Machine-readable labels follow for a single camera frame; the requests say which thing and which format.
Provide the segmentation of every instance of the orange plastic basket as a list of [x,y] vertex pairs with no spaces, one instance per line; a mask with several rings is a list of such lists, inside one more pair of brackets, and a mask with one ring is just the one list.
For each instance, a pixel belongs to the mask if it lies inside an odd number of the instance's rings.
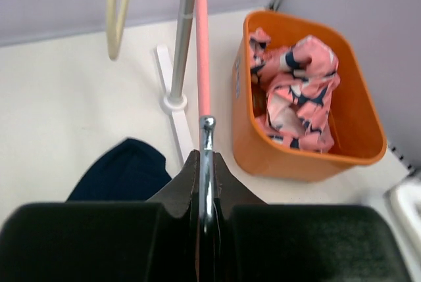
[[[329,125],[335,146],[320,154],[290,149],[271,141],[255,117],[265,111],[265,94],[252,88],[249,33],[258,27],[272,37],[269,49],[292,46],[311,34],[329,45],[339,59],[341,84],[333,92]],[[333,29],[272,11],[252,12],[232,69],[232,139],[238,165],[253,175],[320,181],[356,165],[380,160],[385,135],[357,59],[347,40]]]

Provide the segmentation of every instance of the navy blue cloth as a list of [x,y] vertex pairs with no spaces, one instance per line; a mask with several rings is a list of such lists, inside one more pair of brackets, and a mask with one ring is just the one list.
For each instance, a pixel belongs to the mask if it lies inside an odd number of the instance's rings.
[[159,151],[127,139],[92,165],[68,201],[147,200],[170,180],[165,157]]

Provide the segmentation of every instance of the white stand base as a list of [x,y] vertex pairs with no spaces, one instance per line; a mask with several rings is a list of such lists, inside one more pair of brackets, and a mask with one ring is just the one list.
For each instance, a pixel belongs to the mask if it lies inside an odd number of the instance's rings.
[[407,180],[392,189],[390,203],[421,261],[421,181]]
[[193,150],[193,141],[189,125],[187,123],[186,114],[184,109],[187,106],[187,98],[182,95],[183,101],[174,105],[168,100],[171,91],[172,83],[172,63],[168,47],[165,45],[157,46],[158,64],[161,72],[161,82],[164,89],[164,99],[162,100],[162,109],[170,116],[172,131],[176,139],[178,154],[182,162],[182,166],[187,160],[190,152]]

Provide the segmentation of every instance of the black object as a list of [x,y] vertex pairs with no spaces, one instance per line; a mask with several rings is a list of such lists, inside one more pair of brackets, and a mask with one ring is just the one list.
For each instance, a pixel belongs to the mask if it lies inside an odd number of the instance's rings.
[[159,151],[127,139],[92,165],[68,201],[147,200],[170,181]]
[[[410,281],[375,211],[269,206],[214,165],[217,281]],[[192,151],[147,202],[21,208],[0,234],[0,281],[196,281],[198,185]]]
[[363,206],[236,206],[235,281],[410,281],[392,233]]

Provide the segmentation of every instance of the beige handle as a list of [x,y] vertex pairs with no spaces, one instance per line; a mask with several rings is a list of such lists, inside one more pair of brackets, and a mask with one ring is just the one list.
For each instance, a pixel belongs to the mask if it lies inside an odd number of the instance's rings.
[[129,0],[121,0],[120,12],[116,18],[116,0],[107,0],[107,44],[110,59],[117,59],[120,52],[124,23]]

